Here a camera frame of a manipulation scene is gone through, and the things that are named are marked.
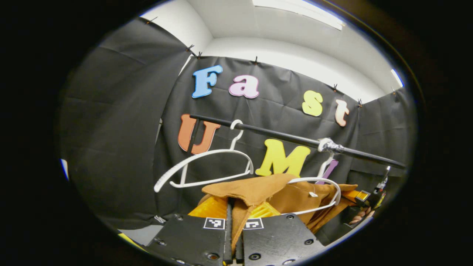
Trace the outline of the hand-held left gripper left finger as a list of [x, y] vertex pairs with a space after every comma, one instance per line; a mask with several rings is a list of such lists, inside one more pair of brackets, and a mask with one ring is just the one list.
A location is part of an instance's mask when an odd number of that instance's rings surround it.
[[146, 251], [175, 266], [226, 266], [232, 260], [230, 216], [228, 200], [210, 196], [187, 214], [173, 214]]

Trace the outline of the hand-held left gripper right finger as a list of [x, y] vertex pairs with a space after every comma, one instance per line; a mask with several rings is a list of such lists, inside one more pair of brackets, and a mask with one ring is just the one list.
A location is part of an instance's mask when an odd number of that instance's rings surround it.
[[235, 262], [243, 266], [286, 266], [324, 249], [294, 213], [248, 218], [236, 245]]

